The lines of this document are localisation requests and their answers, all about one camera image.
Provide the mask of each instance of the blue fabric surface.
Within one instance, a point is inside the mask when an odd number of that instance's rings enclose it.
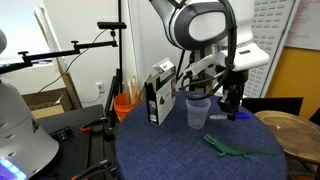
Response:
[[[192,129],[187,122],[185,97],[176,94],[176,105],[160,125],[148,122],[146,102],[133,109],[120,125],[116,140],[116,163],[122,179],[286,179],[284,154],[253,154],[218,157],[204,141],[205,134],[227,145],[282,152],[268,128],[255,116],[247,120],[210,120],[222,114],[211,97],[204,128]]]

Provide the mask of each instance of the orange bucket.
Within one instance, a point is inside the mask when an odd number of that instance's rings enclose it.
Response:
[[[140,103],[140,100],[130,105],[128,104],[128,102],[129,98],[127,96],[127,93],[119,94],[113,100],[113,106],[118,115],[120,123],[127,116],[127,114]]]

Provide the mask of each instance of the white robot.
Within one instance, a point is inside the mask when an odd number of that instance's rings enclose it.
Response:
[[[161,17],[171,44],[185,50],[212,47],[211,55],[184,71],[182,87],[185,79],[210,65],[216,65],[218,74],[223,74],[211,93],[200,98],[186,94],[187,98],[203,99],[223,86],[224,95],[218,104],[234,119],[248,69],[265,65],[269,60],[268,54],[252,42],[254,0],[149,1]],[[5,47],[6,39],[0,31],[0,53]],[[34,120],[18,91],[0,82],[0,179],[7,178],[4,173],[17,179],[30,178],[53,159],[58,147]]]
[[[0,30],[0,54],[6,44]],[[20,67],[2,68],[2,72]],[[58,142],[41,128],[18,90],[0,80],[0,179],[29,179],[54,158],[58,149]]]

